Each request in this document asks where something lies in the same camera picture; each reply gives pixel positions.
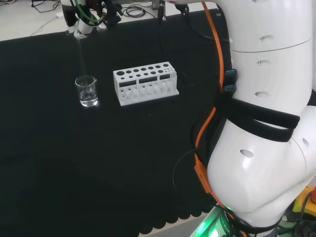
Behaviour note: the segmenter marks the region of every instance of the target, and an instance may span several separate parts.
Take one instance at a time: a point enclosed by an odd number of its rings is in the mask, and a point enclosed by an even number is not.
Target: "green cable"
[[[99,18],[98,20],[94,20],[92,18],[90,18],[89,16],[87,16],[85,14],[85,12],[81,9],[78,0],[75,0],[76,3],[76,7],[78,8],[78,10],[80,11],[80,13],[85,17],[85,19],[87,19],[88,21],[92,21],[93,23],[99,23],[100,21],[103,21],[103,17]]]

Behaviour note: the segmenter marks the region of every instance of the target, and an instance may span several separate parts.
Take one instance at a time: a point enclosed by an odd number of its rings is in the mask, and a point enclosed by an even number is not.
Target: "glass beaker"
[[[95,106],[98,103],[97,79],[93,76],[80,76],[75,80],[80,103],[85,107]]]

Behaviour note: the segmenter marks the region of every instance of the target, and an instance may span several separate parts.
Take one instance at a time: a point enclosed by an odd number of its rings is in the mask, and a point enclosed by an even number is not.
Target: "usb port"
[[[225,90],[226,91],[235,90],[235,86],[234,85],[227,85],[227,86],[225,86]]]
[[[230,71],[226,71],[226,75],[235,75],[236,74],[236,71],[235,70],[230,70]]]

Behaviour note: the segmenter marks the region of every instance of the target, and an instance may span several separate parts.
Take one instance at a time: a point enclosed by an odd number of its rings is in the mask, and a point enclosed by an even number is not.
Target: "orange cable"
[[[218,52],[218,57],[219,57],[219,65],[220,65],[220,79],[219,79],[219,83],[220,83],[220,90],[221,92],[223,91],[223,84],[224,84],[224,57],[223,57],[223,51],[222,51],[222,47],[221,47],[221,43],[219,41],[219,37],[218,37],[218,34],[217,34],[217,31],[216,31],[216,27],[214,25],[214,22],[212,20],[212,17],[211,17],[211,14],[209,13],[209,10],[205,4],[205,2],[202,2],[202,5],[203,5],[203,8],[204,8],[204,11],[205,11],[205,14],[206,14],[206,17],[207,17],[207,20],[208,20],[208,23],[211,27],[211,30],[213,32],[213,35],[214,35],[214,38],[215,38],[215,42],[216,42],[216,48],[217,48],[217,52]],[[196,140],[196,147],[198,147],[199,145],[199,142],[201,140],[201,137],[206,129],[206,127],[208,126],[208,124],[210,123],[210,121],[212,120],[212,118],[214,117],[214,114],[216,112],[216,108],[214,107],[211,114],[209,115],[209,117],[207,118],[207,120],[205,121],[205,123],[203,124],[201,130],[199,131],[198,135],[197,135],[197,140]],[[196,157],[196,163],[198,164],[199,159],[198,159],[198,156],[197,154],[195,154],[195,157]],[[218,204],[225,208],[226,207],[221,203],[221,201],[216,197],[216,195],[214,194],[214,192],[212,191],[212,188],[209,186],[210,188],[210,193],[211,195],[214,197],[214,199],[218,202]],[[243,237],[247,237],[246,233],[243,232],[243,231],[240,231],[243,235]]]

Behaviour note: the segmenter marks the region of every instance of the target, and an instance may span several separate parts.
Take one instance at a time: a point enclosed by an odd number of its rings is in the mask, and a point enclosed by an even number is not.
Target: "test tube rack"
[[[113,71],[121,106],[179,95],[177,73],[169,62]]]

